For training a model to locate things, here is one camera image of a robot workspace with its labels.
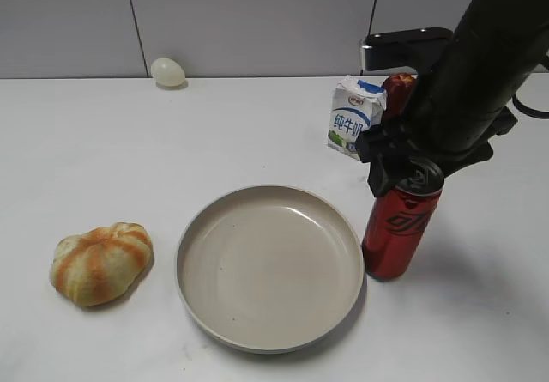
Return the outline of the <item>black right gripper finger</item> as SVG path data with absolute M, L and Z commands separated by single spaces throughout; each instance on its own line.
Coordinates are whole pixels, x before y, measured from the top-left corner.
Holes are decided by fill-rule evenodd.
M 362 163 L 373 162 L 382 156 L 409 155 L 408 128 L 400 121 L 389 121 L 359 133 L 355 148 Z

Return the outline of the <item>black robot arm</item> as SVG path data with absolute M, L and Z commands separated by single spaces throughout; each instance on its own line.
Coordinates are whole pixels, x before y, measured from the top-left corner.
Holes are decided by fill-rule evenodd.
M 418 75 L 403 108 L 356 141 L 382 197 L 420 163 L 450 176 L 492 158 L 491 138 L 516 124 L 508 102 L 546 59 L 548 0 L 471 0 L 455 30 L 372 34 L 363 49 L 369 71 Z

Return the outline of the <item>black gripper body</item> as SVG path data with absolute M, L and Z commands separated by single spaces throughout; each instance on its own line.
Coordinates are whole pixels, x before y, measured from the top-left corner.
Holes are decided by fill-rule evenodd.
M 403 154 L 446 176 L 491 159 L 489 139 L 517 123 L 506 107 L 517 89 L 518 73 L 507 67 L 434 66 L 419 74 L 402 113 Z

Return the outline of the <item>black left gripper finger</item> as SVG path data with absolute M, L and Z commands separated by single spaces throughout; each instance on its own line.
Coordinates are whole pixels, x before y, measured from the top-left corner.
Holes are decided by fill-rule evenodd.
M 374 197 L 383 197 L 402 180 L 415 174 L 416 158 L 376 154 L 371 158 L 368 185 Z

